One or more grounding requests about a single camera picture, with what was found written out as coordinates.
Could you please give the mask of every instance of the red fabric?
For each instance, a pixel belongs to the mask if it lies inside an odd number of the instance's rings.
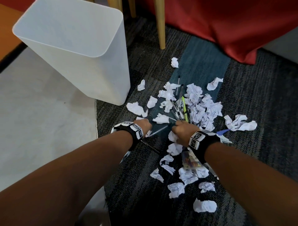
[[[165,20],[216,42],[231,58],[255,64],[257,49],[298,26],[297,0],[164,0]],[[139,0],[155,13],[153,0]]]
[[[0,0],[0,4],[25,12],[35,0]]]

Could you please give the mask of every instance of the plastic trash can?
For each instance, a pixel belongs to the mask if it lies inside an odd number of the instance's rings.
[[[130,79],[121,11],[83,0],[36,0],[13,33],[87,96],[125,102]]]

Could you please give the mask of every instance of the fist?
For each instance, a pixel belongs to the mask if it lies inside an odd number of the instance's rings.
[[[137,124],[139,127],[142,128],[142,131],[144,133],[143,138],[148,133],[148,131],[151,130],[151,128],[152,128],[152,125],[150,124],[150,122],[146,118],[141,119],[141,120],[134,120],[134,124]]]
[[[172,127],[173,133],[178,137],[177,143],[188,147],[190,137],[200,129],[194,125],[189,124],[187,121],[176,121],[176,126]]]

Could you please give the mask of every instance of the wooden chair leg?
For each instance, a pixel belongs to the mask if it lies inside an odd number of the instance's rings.
[[[129,9],[131,12],[131,17],[135,18],[136,17],[136,1],[135,0],[128,0],[129,3]]]
[[[115,8],[123,12],[122,9],[122,0],[108,0],[108,4],[110,7]]]
[[[157,23],[157,32],[159,47],[166,48],[165,20],[164,20],[164,0],[154,0],[155,16]]]

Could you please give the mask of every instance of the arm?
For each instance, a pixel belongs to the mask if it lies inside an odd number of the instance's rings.
[[[173,132],[188,146],[198,127],[178,122]],[[266,164],[222,143],[210,145],[204,156],[222,186],[259,225],[298,223],[298,184]]]
[[[147,119],[136,120],[146,134]],[[116,171],[133,138],[127,131],[100,137],[30,173],[0,192],[1,225],[73,225]]]

